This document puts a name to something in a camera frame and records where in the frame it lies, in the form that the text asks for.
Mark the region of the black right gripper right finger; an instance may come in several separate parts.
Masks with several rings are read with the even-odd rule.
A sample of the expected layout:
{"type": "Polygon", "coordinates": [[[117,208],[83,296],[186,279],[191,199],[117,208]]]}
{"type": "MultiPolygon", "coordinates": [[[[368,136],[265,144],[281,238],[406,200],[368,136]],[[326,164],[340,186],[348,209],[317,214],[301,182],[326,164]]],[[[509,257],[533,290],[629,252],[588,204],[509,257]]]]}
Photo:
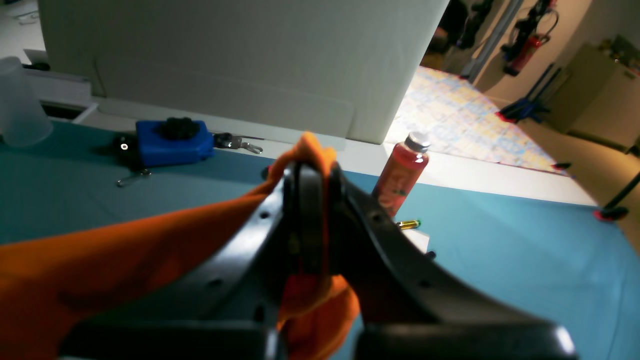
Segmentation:
{"type": "Polygon", "coordinates": [[[423,254],[340,166],[327,180],[327,264],[356,294],[355,360],[576,360],[566,328],[466,284],[423,254]]]}

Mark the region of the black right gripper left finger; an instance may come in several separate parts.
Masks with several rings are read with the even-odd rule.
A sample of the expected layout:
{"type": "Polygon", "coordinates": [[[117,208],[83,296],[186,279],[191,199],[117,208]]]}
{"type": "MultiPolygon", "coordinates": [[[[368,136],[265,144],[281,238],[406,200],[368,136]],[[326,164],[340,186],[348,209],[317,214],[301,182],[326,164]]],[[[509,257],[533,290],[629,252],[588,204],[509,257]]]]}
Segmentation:
{"type": "Polygon", "coordinates": [[[286,167],[222,249],[138,300],[77,325],[60,354],[89,360],[285,360],[278,317],[293,274],[323,272],[323,177],[286,167]]]}

